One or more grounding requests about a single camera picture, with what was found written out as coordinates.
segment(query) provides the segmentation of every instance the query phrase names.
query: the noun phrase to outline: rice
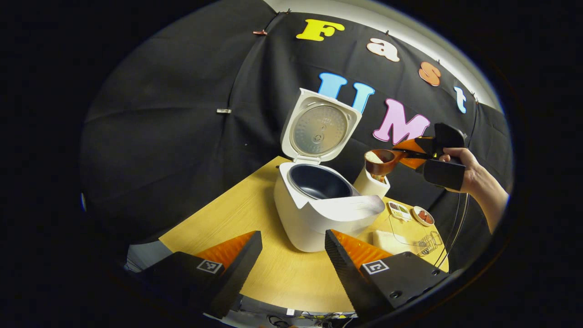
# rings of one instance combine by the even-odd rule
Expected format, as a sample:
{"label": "rice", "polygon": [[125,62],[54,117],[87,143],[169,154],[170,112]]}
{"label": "rice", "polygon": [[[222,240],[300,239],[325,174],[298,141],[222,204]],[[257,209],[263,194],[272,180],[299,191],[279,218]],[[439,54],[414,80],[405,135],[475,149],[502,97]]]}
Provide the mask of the rice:
{"label": "rice", "polygon": [[367,161],[371,162],[371,163],[376,163],[376,164],[383,164],[384,162],[377,156],[377,154],[373,153],[373,152],[366,152],[364,154],[364,158],[367,159]]}

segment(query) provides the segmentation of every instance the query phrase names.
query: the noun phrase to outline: black inner pot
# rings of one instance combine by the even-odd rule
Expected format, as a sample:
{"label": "black inner pot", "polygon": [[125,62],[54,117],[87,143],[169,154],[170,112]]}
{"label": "black inner pot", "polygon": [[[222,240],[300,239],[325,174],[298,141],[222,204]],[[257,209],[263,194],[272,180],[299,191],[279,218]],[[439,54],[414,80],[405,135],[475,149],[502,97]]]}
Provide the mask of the black inner pot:
{"label": "black inner pot", "polygon": [[336,174],[312,164],[298,164],[289,172],[291,182],[316,199],[352,196],[352,189]]}

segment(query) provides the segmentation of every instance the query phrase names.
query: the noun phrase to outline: wooden table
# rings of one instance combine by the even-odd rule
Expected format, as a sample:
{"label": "wooden table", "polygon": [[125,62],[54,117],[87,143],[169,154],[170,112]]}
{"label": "wooden table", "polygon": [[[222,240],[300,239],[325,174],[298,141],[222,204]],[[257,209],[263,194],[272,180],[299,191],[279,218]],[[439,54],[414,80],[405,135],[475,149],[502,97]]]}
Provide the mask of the wooden table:
{"label": "wooden table", "polygon": [[[263,251],[243,285],[241,294],[295,310],[354,311],[326,252],[304,253],[297,250],[283,229],[273,200],[273,188],[279,174],[276,165],[283,162],[289,160],[279,156],[271,160],[165,233],[160,240],[172,252],[196,254],[230,238],[259,230]],[[411,209],[407,204],[400,204]],[[358,238],[372,244],[372,231],[391,232],[393,227],[395,233],[406,233],[404,236],[408,239],[419,240],[429,231],[436,230],[434,226],[421,226],[415,219],[410,222],[396,219],[390,219],[389,222],[389,219],[389,212],[385,208]],[[422,258],[434,264],[442,250],[443,246],[440,246]],[[441,269],[449,270],[447,259]]]}

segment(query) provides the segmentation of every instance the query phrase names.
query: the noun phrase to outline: colorful letter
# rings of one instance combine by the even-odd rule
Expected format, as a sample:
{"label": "colorful letter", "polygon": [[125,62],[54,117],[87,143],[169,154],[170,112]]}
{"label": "colorful letter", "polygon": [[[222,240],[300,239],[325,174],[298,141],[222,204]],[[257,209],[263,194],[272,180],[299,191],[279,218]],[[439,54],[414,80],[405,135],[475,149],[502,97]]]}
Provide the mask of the colorful letter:
{"label": "colorful letter", "polygon": [[320,90],[318,90],[318,93],[334,99],[338,97],[340,87],[348,83],[348,81],[342,76],[332,73],[321,73],[319,77],[320,80],[322,80],[322,83],[320,83]]}
{"label": "colorful letter", "polygon": [[324,22],[323,20],[317,19],[306,19],[305,21],[308,22],[308,25],[305,27],[302,34],[296,35],[298,39],[322,41],[324,39],[320,36],[320,33],[322,32],[324,32],[325,36],[331,36],[334,34],[335,29],[344,31],[344,26],[341,24]]}
{"label": "colorful letter", "polygon": [[429,64],[428,62],[424,61],[421,63],[421,69],[419,70],[419,76],[425,82],[433,85],[439,85],[439,77],[441,76],[441,72],[435,66]]}
{"label": "colorful letter", "polygon": [[370,95],[374,95],[374,89],[370,86],[362,83],[356,82],[354,85],[356,89],[356,95],[354,96],[354,102],[352,103],[352,108],[359,111],[361,114],[364,112],[364,107],[368,101]]}
{"label": "colorful letter", "polygon": [[381,39],[370,39],[374,43],[369,43],[366,45],[366,49],[368,49],[373,54],[377,54],[379,56],[383,56],[390,61],[399,61],[401,60],[397,57],[397,48],[390,44],[389,42],[383,41]]}
{"label": "colorful letter", "polygon": [[425,116],[415,115],[408,123],[405,123],[405,108],[402,103],[394,99],[387,99],[387,113],[381,127],[373,132],[373,136],[381,141],[389,141],[389,130],[393,128],[393,144],[396,145],[405,137],[407,140],[423,135],[425,129],[431,124]]}
{"label": "colorful letter", "polygon": [[454,86],[454,90],[457,93],[458,108],[462,113],[466,113],[466,107],[463,106],[463,102],[466,101],[466,96],[463,95],[463,90],[457,86]]}

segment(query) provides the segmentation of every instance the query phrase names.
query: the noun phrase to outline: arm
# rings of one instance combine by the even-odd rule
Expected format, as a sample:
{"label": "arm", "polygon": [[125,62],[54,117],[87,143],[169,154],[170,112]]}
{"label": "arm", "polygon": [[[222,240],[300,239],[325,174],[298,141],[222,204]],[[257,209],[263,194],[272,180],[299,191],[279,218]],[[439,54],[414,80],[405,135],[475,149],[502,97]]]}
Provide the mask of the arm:
{"label": "arm", "polygon": [[480,205],[486,216],[490,233],[493,233],[504,214],[508,194],[467,148],[444,148],[443,151],[446,155],[440,157],[441,161],[449,162],[451,156],[454,156],[466,166],[461,190],[448,190],[470,194]]}

